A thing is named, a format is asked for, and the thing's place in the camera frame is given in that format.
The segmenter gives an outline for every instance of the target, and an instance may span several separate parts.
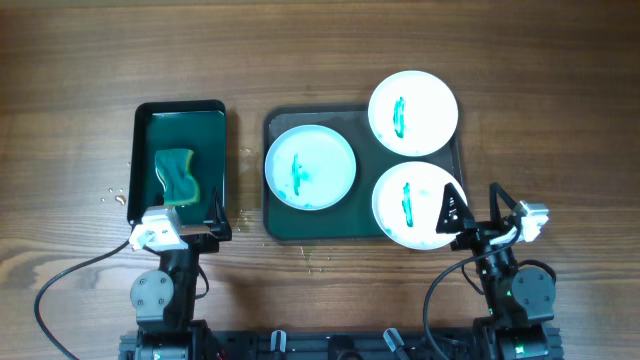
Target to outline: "cable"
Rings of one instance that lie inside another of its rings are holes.
[[[541,268],[542,270],[546,271],[547,274],[549,274],[549,276],[551,276],[551,280],[553,280],[553,283],[554,284],[556,283],[556,272],[553,270],[551,266],[538,260],[523,260],[523,261],[520,261],[518,265],[516,265],[516,268],[520,269],[525,265],[537,266]]]
[[[44,324],[44,321],[42,321],[42,316],[40,316],[40,300],[42,299],[42,295],[44,295],[44,292],[47,291],[47,289],[53,285],[53,283],[55,283],[56,281],[60,280],[61,278],[63,278],[64,276],[78,270],[81,269],[85,266],[97,263],[100,260],[104,260],[106,258],[108,258],[109,256],[112,256],[118,252],[120,252],[120,250],[124,249],[125,247],[127,247],[127,245],[129,244],[129,240],[125,241],[122,245],[118,246],[117,248],[109,251],[108,253],[104,254],[104,255],[100,255],[98,257],[95,257],[91,260],[87,260],[85,262],[82,262],[78,265],[74,265],[64,271],[62,271],[61,273],[59,273],[58,275],[52,277],[49,281],[47,281],[46,284],[44,284],[44,286],[40,289],[40,291],[38,291],[38,294],[36,295],[36,300],[33,303],[33,313],[36,316],[36,321],[38,322],[38,325],[40,325],[40,329],[42,329],[42,332],[47,335],[47,337],[49,338],[49,340],[53,343],[53,345],[55,345],[58,350],[60,350],[63,354],[65,354],[69,359],[78,359],[75,355],[73,355],[69,350],[67,350],[64,346],[62,346],[62,344],[58,341],[58,339],[55,338],[55,336],[53,336],[53,334],[51,333],[51,331],[49,331],[49,328],[47,328],[47,325]]]
[[[427,341],[429,342],[429,345],[431,345],[431,347],[433,348],[433,351],[436,355],[438,355],[438,357],[440,357],[443,360],[449,360],[449,358],[442,352],[442,350],[440,350],[440,347],[438,346],[438,344],[436,344],[436,341],[433,339],[433,335],[431,335],[431,331],[429,330],[429,322],[427,321],[427,317],[429,314],[429,300],[431,299],[431,296],[433,295],[433,292],[436,289],[436,286],[438,286],[438,284],[440,283],[440,281],[442,281],[442,279],[444,279],[447,275],[451,274],[452,272],[454,272],[457,268],[464,266],[470,262],[474,262],[480,259],[483,259],[487,256],[491,256],[491,255],[495,255],[503,250],[506,250],[508,248],[510,248],[511,246],[513,246],[513,244],[515,244],[518,241],[518,238],[520,237],[520,234],[522,233],[522,225],[520,223],[516,224],[516,235],[513,237],[513,239],[511,241],[509,241],[508,244],[506,244],[505,246],[502,246],[498,249],[489,251],[486,254],[482,254],[482,255],[478,255],[478,256],[472,256],[468,259],[462,260],[452,266],[450,266],[447,270],[443,271],[442,274],[440,274],[434,281],[433,283],[431,283],[431,286],[429,287],[429,290],[427,291],[427,295],[424,298],[424,307],[422,309],[422,321],[424,322],[424,331],[425,331],[425,335],[427,338]]]
[[[207,279],[207,275],[204,274],[204,270],[202,270],[202,267],[200,265],[198,265],[198,273],[200,273],[200,276],[202,276],[202,280],[204,280],[204,285],[206,286],[206,289],[204,290],[203,294],[196,295],[196,300],[202,299],[209,292],[209,280]]]
[[[469,279],[467,272],[464,271],[464,265],[462,265],[460,269],[462,270],[462,275],[464,275],[464,278],[467,279],[467,282],[469,283],[469,285],[473,287],[473,290],[475,290],[479,295],[484,295],[484,291],[482,291],[482,289],[480,289],[478,285],[476,285],[476,283],[474,283],[473,281],[471,281],[471,279]]]

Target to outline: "wood grain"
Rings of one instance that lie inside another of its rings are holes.
[[[108,189],[128,191],[133,113],[147,101],[216,98],[230,110],[236,233],[202,258],[212,289],[197,317],[217,330],[419,329],[428,285],[467,254],[383,241],[303,257],[260,220],[269,110],[366,102],[405,69],[437,75],[457,97],[478,218],[493,181],[550,206],[542,238],[515,252],[558,272],[553,323],[567,359],[638,358],[639,3],[259,2],[0,10],[0,358],[61,357],[33,298],[127,237]],[[155,267],[126,250],[82,269],[47,293],[44,319],[80,358],[114,358],[136,328],[130,285]],[[459,273],[432,309],[434,326],[486,314]]]

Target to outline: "round plate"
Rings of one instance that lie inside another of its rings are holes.
[[[264,173],[271,191],[285,204],[300,210],[320,210],[349,192],[356,176],[356,158],[337,132],[303,125],[273,142]]]
[[[444,186],[462,187],[448,172],[424,162],[406,162],[387,170],[373,188],[373,215],[380,228],[400,245],[431,250],[449,244],[454,234],[437,234]]]
[[[403,71],[376,87],[368,115],[373,134],[389,150],[424,156],[451,139],[458,104],[442,80],[422,71]]]

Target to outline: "teal sponge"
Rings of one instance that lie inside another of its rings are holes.
[[[156,175],[164,188],[164,204],[169,206],[191,205],[200,201],[200,186],[191,175],[189,149],[156,151]]]

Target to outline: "green tray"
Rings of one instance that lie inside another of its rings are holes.
[[[218,100],[146,103],[138,107],[133,131],[129,207],[131,225],[157,204],[164,190],[155,173],[157,150],[193,150],[191,173],[200,185],[200,202],[178,207],[183,225],[205,220],[213,191],[226,204],[226,112]]]
[[[448,171],[460,183],[462,169],[457,134],[440,150],[420,157],[405,157],[388,150],[369,127],[366,105],[323,105],[281,107],[264,121],[263,152],[285,131],[316,124],[337,131],[351,145],[356,156],[353,186],[338,203],[318,211],[294,209],[271,193],[262,170],[262,216],[267,233],[284,244],[331,239],[387,239],[371,210],[371,195],[378,178],[391,167],[406,161],[424,161]]]

